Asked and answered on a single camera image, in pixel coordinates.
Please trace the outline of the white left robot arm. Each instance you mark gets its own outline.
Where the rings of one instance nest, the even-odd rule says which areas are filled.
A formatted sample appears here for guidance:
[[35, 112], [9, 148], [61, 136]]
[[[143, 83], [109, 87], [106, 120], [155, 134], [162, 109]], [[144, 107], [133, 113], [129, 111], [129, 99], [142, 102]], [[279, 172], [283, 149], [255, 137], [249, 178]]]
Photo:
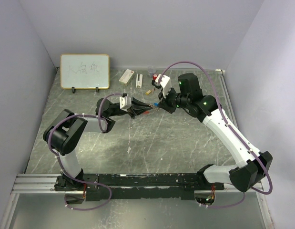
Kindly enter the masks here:
[[130, 118], [135, 118], [152, 109], [150, 104], [127, 94], [117, 94], [117, 96], [119, 96], [117, 103], [109, 101], [108, 97], [99, 99], [95, 115], [76, 114], [64, 109], [44, 131], [43, 140], [62, 165], [61, 175], [72, 190], [79, 190], [84, 184], [84, 172], [75, 152], [82, 134], [85, 132], [106, 134], [115, 125], [112, 116], [129, 115]]

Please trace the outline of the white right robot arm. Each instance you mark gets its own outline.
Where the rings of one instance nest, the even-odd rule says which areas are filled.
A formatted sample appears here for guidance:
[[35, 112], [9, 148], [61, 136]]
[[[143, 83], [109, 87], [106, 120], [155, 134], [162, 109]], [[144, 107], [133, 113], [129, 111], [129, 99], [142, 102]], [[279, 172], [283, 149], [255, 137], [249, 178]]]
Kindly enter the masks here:
[[203, 95], [199, 81], [193, 73], [178, 77], [180, 92], [172, 87], [170, 77], [158, 75], [153, 85], [161, 89], [158, 107], [174, 113], [183, 109], [191, 117], [197, 118], [222, 141], [231, 153], [235, 164], [232, 166], [208, 165], [200, 171], [198, 187], [208, 189], [213, 183], [228, 183], [241, 192], [251, 189], [263, 179], [270, 168], [273, 157], [261, 152], [250, 144], [227, 117], [224, 109], [212, 95]]

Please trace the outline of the yellow key tag with key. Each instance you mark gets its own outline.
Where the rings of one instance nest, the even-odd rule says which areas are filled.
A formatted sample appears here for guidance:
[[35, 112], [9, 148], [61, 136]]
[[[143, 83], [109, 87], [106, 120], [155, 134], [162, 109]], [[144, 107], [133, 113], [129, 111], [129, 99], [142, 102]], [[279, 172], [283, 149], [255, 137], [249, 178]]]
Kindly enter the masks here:
[[155, 91], [155, 88], [148, 90], [145, 94], [150, 95], [150, 94], [153, 94], [154, 91]]

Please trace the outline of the white stapler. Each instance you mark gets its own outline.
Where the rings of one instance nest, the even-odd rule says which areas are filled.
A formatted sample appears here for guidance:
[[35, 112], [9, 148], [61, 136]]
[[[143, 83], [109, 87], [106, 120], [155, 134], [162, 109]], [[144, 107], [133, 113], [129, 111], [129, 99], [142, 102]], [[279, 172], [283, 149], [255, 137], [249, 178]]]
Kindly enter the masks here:
[[137, 74], [136, 75], [136, 88], [142, 88], [142, 74]]

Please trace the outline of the red black stamp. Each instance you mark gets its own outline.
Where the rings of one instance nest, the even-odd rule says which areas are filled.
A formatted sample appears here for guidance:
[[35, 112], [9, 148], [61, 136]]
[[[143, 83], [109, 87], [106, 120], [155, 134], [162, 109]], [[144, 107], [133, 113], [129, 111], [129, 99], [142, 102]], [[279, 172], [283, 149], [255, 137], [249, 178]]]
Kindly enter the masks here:
[[158, 83], [157, 83], [157, 78], [158, 78], [158, 74], [153, 74], [152, 75], [152, 85], [153, 86], [157, 86], [158, 85]]

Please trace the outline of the green white staples box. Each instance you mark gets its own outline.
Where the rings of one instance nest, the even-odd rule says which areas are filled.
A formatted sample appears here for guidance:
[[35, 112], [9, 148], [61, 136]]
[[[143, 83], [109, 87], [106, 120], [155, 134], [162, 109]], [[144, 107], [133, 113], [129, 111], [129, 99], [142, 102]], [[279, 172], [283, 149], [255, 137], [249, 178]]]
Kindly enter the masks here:
[[122, 83], [123, 85], [128, 85], [128, 83], [132, 80], [133, 75], [134, 75], [133, 70], [126, 69], [125, 72], [120, 77], [119, 82]]

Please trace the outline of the clear plastic cup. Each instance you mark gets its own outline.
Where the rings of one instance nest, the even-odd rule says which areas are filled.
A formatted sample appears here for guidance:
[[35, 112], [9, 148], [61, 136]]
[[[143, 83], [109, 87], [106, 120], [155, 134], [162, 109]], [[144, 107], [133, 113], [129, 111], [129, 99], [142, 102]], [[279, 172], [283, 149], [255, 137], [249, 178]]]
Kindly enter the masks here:
[[149, 66], [147, 68], [147, 72], [148, 72], [149, 76], [152, 77], [154, 74], [156, 74], [156, 69], [153, 66]]

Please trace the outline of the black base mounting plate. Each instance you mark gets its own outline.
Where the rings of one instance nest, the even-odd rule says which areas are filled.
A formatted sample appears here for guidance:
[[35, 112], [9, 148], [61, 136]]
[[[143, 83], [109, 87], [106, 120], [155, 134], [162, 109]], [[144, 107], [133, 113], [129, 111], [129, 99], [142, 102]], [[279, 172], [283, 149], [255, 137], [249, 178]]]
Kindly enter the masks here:
[[65, 175], [56, 179], [56, 191], [81, 191], [87, 201], [111, 199], [141, 198], [180, 198], [194, 200], [195, 191], [211, 191], [212, 188], [223, 190], [222, 183], [211, 184], [200, 173], [171, 174], [83, 174], [80, 178], [85, 184], [71, 180]]

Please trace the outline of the aluminium right side rail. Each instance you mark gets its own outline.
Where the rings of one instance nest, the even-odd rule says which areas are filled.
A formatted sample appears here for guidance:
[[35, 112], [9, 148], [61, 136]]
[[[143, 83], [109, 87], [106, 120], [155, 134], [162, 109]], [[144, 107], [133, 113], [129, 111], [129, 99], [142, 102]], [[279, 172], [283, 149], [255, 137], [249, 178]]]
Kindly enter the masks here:
[[227, 125], [224, 120], [218, 121], [216, 123], [216, 127], [218, 130], [216, 130], [216, 135], [219, 137], [219, 139], [224, 143], [226, 148], [231, 153], [233, 159], [235, 160], [235, 163], [238, 165], [239, 168], [242, 168], [247, 165], [247, 161], [254, 160], [254, 157], [247, 151], [247, 148], [245, 145], [241, 142], [241, 140], [232, 132], [232, 130], [229, 127], [233, 127], [234, 130], [237, 132], [239, 137], [246, 141], [246, 138], [243, 134], [238, 130], [236, 118], [233, 112], [231, 100], [229, 97], [229, 93], [224, 81], [224, 74], [225, 70], [216, 69], [216, 74], [218, 75], [218, 79], [220, 80], [221, 87], [223, 90], [223, 97], [225, 101], [225, 105], [227, 107], [227, 110], [225, 110], [225, 118], [228, 121], [230, 125]]

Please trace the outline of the aluminium rail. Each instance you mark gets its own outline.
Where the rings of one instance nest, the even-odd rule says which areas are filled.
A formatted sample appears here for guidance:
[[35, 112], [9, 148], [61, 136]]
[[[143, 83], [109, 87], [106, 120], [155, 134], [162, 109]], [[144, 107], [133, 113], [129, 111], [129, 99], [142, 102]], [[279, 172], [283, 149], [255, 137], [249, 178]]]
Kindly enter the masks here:
[[77, 194], [82, 191], [55, 191], [60, 174], [18, 174], [12, 187], [12, 194]]
[[216, 127], [218, 130], [216, 130], [216, 135], [219, 137], [219, 139], [224, 143], [226, 148], [231, 153], [233, 159], [235, 160], [235, 163], [238, 165], [239, 168], [242, 168], [247, 165], [247, 161], [254, 160], [254, 157], [247, 151], [247, 148], [245, 145], [241, 142], [241, 140], [232, 132], [232, 130], [229, 127], [233, 127], [234, 130], [237, 132], [239, 137], [246, 141], [246, 138], [243, 134], [238, 130], [236, 118], [233, 112], [231, 100], [229, 97], [229, 93], [224, 81], [224, 74], [225, 70], [216, 69], [216, 74], [218, 75], [218, 79], [220, 80], [221, 87], [223, 90], [223, 97], [225, 101], [225, 105], [227, 107], [227, 110], [225, 110], [225, 118], [228, 121], [230, 125], [227, 125], [224, 120], [218, 121], [216, 123]]

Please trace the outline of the white board yellow frame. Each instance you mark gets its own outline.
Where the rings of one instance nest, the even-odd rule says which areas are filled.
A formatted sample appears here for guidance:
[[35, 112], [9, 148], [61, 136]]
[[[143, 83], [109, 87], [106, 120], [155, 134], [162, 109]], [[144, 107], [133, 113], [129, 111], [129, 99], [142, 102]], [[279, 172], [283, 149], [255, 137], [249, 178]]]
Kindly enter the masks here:
[[110, 58], [107, 54], [62, 54], [60, 81], [63, 89], [108, 89]]

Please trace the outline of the aluminium front rail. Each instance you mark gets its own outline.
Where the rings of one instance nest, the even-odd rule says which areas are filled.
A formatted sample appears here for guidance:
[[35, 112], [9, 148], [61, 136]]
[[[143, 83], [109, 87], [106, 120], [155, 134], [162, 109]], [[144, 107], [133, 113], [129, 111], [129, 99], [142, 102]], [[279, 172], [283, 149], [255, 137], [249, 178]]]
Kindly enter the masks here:
[[18, 174], [12, 187], [12, 194], [77, 194], [82, 191], [55, 191], [60, 174]]

